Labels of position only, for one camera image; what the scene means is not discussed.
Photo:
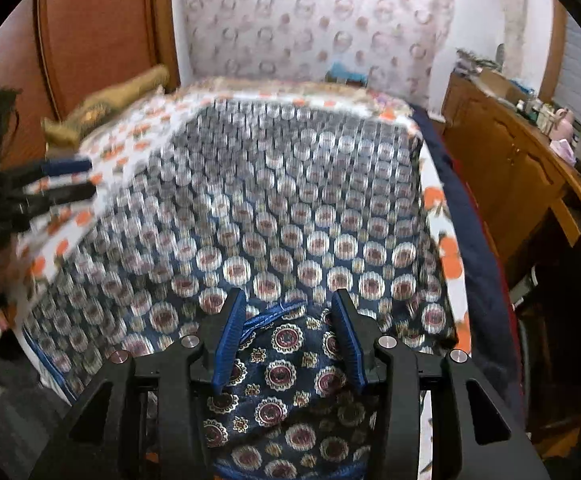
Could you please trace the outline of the navy bed sheet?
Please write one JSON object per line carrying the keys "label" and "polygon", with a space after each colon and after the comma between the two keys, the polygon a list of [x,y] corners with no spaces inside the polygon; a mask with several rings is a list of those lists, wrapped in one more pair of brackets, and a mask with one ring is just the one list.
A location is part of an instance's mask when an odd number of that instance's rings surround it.
{"label": "navy bed sheet", "polygon": [[517,322],[509,302],[499,260],[491,249],[473,196],[427,110],[412,106],[447,197],[458,249],[463,260],[467,292],[467,330],[471,356],[502,397],[519,425],[525,423]]}

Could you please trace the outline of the long wooden cabinet desk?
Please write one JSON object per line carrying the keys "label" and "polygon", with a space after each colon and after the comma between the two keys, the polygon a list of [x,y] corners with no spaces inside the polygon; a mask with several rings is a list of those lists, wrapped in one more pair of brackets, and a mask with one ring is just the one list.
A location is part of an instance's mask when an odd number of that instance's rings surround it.
{"label": "long wooden cabinet desk", "polygon": [[537,252],[533,237],[554,219],[572,246],[581,235],[581,174],[548,138],[511,108],[453,74],[445,95],[443,140],[511,275]]}

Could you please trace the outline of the golden fringed cushion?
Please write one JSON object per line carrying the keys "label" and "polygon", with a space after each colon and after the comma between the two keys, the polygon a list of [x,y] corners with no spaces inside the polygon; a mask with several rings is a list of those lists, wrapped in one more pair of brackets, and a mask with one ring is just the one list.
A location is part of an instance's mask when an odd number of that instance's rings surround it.
{"label": "golden fringed cushion", "polygon": [[147,94],[164,88],[170,70],[158,64],[121,84],[114,84],[87,96],[62,122],[41,119],[41,129],[48,146],[76,150],[94,130],[117,117]]}

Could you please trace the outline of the pink figurine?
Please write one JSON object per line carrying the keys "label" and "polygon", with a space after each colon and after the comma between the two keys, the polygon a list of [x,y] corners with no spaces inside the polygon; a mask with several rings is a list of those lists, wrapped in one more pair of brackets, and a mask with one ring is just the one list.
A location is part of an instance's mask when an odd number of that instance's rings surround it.
{"label": "pink figurine", "polygon": [[575,114],[569,108],[561,108],[555,113],[555,122],[549,137],[553,141],[570,141],[573,137]]}

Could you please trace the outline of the blue tissue box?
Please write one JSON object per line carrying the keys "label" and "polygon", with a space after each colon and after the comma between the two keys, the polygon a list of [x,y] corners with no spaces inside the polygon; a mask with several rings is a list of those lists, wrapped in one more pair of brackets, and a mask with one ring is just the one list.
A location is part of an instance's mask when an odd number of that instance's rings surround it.
{"label": "blue tissue box", "polygon": [[325,75],[325,80],[327,82],[333,82],[334,84],[346,84],[347,86],[353,87],[366,87],[367,86],[367,76],[364,74],[351,72],[345,65],[337,62],[333,63],[328,72]]}

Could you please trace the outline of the wooden louvered wardrobe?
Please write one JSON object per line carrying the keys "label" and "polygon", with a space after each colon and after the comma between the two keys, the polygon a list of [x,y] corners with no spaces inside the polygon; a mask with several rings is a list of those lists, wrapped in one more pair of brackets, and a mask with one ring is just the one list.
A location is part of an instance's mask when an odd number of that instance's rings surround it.
{"label": "wooden louvered wardrobe", "polygon": [[0,163],[45,153],[41,120],[64,119],[84,98],[157,64],[179,87],[172,0],[16,0],[0,19],[0,87],[18,90],[18,115]]}

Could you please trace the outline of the orange fruit print blanket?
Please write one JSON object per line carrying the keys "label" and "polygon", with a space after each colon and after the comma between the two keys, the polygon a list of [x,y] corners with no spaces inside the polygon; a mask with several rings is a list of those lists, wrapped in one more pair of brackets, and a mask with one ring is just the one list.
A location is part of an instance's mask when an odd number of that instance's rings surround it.
{"label": "orange fruit print blanket", "polygon": [[239,288],[247,332],[225,390],[202,401],[217,465],[246,479],[361,478],[378,403],[345,376],[333,293],[347,289],[416,351],[465,339],[463,261],[413,116],[156,94],[80,153],[96,197],[36,222],[8,272],[44,385],[75,401],[112,352],[168,349]]}

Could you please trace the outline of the pink circle pattern curtain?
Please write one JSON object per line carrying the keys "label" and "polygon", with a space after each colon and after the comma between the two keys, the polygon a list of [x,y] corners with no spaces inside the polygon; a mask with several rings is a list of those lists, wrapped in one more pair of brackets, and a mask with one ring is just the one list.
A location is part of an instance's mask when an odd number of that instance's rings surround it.
{"label": "pink circle pattern curtain", "polygon": [[335,65],[419,106],[454,0],[183,0],[199,77],[325,79]]}

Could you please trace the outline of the cardboard box on desk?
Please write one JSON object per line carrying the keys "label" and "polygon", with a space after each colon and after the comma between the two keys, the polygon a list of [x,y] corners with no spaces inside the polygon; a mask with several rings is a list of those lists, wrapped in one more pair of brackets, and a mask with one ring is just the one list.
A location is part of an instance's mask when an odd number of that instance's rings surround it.
{"label": "cardboard box on desk", "polygon": [[484,92],[489,92],[496,99],[511,103],[512,106],[528,99],[527,94],[514,81],[507,79],[496,70],[483,68],[477,75],[477,82]]}

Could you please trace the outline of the navy patterned silk garment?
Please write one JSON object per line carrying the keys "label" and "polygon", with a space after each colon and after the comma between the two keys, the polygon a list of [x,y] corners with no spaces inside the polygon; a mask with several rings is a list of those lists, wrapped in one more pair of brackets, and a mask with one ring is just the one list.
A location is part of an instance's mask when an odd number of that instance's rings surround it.
{"label": "navy patterned silk garment", "polygon": [[169,133],[26,318],[72,402],[33,478],[416,478],[415,354],[456,340],[422,147],[254,100]]}

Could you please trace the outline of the floral quilt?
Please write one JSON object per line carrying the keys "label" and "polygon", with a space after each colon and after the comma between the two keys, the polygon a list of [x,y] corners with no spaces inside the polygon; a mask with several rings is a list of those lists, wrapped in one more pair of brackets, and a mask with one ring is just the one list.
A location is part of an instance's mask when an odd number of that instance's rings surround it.
{"label": "floral quilt", "polygon": [[261,98],[307,101],[311,98],[324,98],[326,101],[349,101],[367,107],[373,114],[392,119],[397,116],[412,117],[414,106],[408,102],[365,87],[348,86],[337,82],[323,81],[284,81],[277,79],[244,79],[228,77],[208,77],[187,84],[173,91],[173,96],[183,98],[193,93],[235,94],[254,92]]}

